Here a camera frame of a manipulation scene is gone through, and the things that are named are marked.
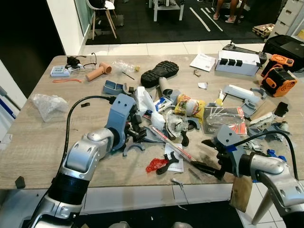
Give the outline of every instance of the black floor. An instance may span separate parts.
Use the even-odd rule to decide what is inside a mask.
[[[179,10],[160,10],[158,11],[157,22],[154,22],[154,11],[153,8],[148,7],[148,0],[130,0],[128,3],[122,3],[122,1],[115,1],[116,14],[124,15],[124,26],[116,28],[117,39],[114,38],[113,34],[100,35],[95,37],[94,40],[88,39],[87,45],[224,39],[231,39],[235,43],[261,43],[263,41],[252,32],[252,27],[255,26],[253,23],[245,20],[237,26],[225,23],[223,15],[228,13],[225,10],[221,12],[222,16],[217,21],[217,24],[223,29],[223,32],[221,32],[200,10],[200,8],[208,7],[212,11],[209,2],[186,0],[182,21],[179,21]],[[189,7],[192,7],[204,20],[211,30],[210,32],[194,16]],[[106,20],[102,21],[101,26],[96,28],[111,30]]]
[[[161,207],[123,212],[80,216],[77,226],[107,228],[113,223],[126,221],[132,228],[171,228],[174,222],[186,222],[193,228],[243,228],[237,211],[228,201]]]

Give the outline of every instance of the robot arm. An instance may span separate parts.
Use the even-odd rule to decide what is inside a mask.
[[[304,227],[304,187],[292,176],[288,164],[279,158],[247,155],[240,141],[240,136],[228,126],[221,126],[211,141],[202,142],[218,150],[221,170],[198,163],[194,165],[218,179],[222,179],[225,172],[230,172],[236,177],[250,176],[262,182],[268,188],[260,206],[265,211],[256,214],[253,224],[262,218],[273,202],[287,228]]]
[[[114,101],[106,128],[83,135],[63,160],[57,176],[30,221],[29,228],[71,228],[99,161],[125,143],[125,125],[135,101],[120,94]]]

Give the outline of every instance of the person's legs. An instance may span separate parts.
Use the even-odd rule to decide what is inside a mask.
[[[230,4],[230,15],[227,21],[234,21],[235,20],[235,12],[237,9],[237,5],[238,5],[238,0],[231,0],[231,4]]]
[[[217,10],[216,10],[215,14],[213,15],[213,19],[217,20],[219,18],[219,11],[220,11],[220,8],[222,7],[223,3],[224,3],[224,0],[218,0]]]

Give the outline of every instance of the cluttered table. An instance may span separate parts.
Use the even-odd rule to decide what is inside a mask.
[[[97,63],[106,62],[111,64],[117,60],[126,63],[139,65],[139,72],[129,73],[131,77],[122,74],[119,70],[112,70],[111,74],[101,75],[100,77],[88,82],[85,75],[92,69],[75,71],[69,78],[82,80],[53,83],[50,72],[53,66],[64,65],[66,56],[55,57],[40,81],[36,85],[34,94],[57,95],[68,102],[69,108],[79,99],[90,96],[100,95],[106,80],[116,83],[126,83],[127,86],[140,85],[141,75],[153,69],[161,61],[168,60],[179,66],[176,76],[168,78],[170,86],[179,89],[182,93],[193,99],[203,100],[206,103],[214,102],[219,95],[219,89],[232,84],[250,89],[259,87],[258,83],[262,80],[256,76],[238,75],[233,73],[215,71],[214,67],[210,72],[199,70],[200,76],[193,74],[194,68],[190,67],[195,55],[168,55],[168,56],[97,56]],[[90,60],[81,59],[81,63],[89,63]],[[198,83],[208,83],[207,89],[198,87]],[[159,89],[153,87],[147,89],[150,94],[161,96]],[[283,97],[270,97],[260,106],[257,112],[259,116],[273,111],[281,102],[288,104],[289,112],[284,120],[288,122],[291,133],[291,140],[294,144],[297,169],[300,179],[304,179],[304,85],[298,82],[295,87]],[[78,106],[71,117],[69,148],[82,135],[106,125],[111,105],[105,100],[91,99],[86,102],[90,106]],[[239,98],[228,95],[223,105],[224,107],[240,106],[243,101]],[[0,151],[0,189],[15,189],[15,180],[22,176],[26,184],[26,189],[46,189],[50,186],[53,177],[58,170],[65,142],[67,113],[55,115],[48,122],[44,122],[38,109],[34,106],[31,99],[28,99],[19,113],[17,119],[11,126],[9,134],[12,140],[7,148]],[[217,151],[201,143],[202,140],[210,139],[212,135],[204,134],[202,129],[187,132],[190,140],[188,147],[184,148],[196,160],[205,162],[207,165],[219,168],[216,158]],[[214,176],[205,174],[194,168],[191,164],[184,161],[184,172],[167,171],[162,175],[156,175],[154,171],[147,173],[146,167],[154,158],[163,159],[163,143],[143,143],[145,151],[133,148],[126,157],[122,156],[121,151],[107,154],[97,166],[90,187],[116,187],[116,186],[145,186],[145,185],[171,185],[171,178],[176,178],[184,184],[212,184],[212,183],[231,183],[234,180],[232,174],[226,173],[222,181]],[[264,150],[274,149],[277,154],[286,157],[291,164],[291,155],[288,145],[283,141],[269,141]]]

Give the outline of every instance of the black shoe sole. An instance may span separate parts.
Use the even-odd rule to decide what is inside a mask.
[[[158,79],[160,77],[171,77],[175,75],[179,70],[179,66],[173,62],[162,61],[156,65],[153,70],[148,70],[142,74],[141,84],[145,88],[151,88],[158,85]]]

